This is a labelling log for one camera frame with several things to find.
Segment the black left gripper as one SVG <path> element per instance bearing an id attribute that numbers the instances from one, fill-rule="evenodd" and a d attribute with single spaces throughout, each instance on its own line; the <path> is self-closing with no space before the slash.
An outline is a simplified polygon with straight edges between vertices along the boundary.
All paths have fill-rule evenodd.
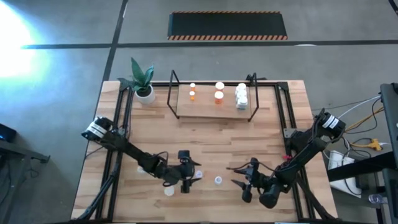
<path id="1" fill-rule="evenodd" d="M 179 165 L 172 165 L 170 168 L 170 180 L 171 185 L 175 185 L 178 181 L 182 181 L 181 193 L 188 194 L 190 192 L 190 186 L 201 178 L 189 179 L 191 177 L 191 164 L 193 166 L 201 166 L 201 164 L 195 162 L 190 157 L 189 150 L 178 151 Z"/>

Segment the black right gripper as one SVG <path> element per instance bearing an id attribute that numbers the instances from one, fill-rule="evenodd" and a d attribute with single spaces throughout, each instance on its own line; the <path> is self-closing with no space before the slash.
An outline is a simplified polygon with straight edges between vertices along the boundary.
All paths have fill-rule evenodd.
<path id="1" fill-rule="evenodd" d="M 256 158 L 252 157 L 246 168 L 233 170 L 233 172 L 237 174 L 245 175 L 245 178 L 248 181 L 248 183 L 245 183 L 231 179 L 234 184 L 238 185 L 243 190 L 242 199 L 246 203 L 250 203 L 252 200 L 251 189 L 253 187 L 257 188 L 257 191 L 259 192 L 259 201 L 261 203 L 266 202 L 266 176 L 259 172 L 259 165 L 260 162 Z"/>

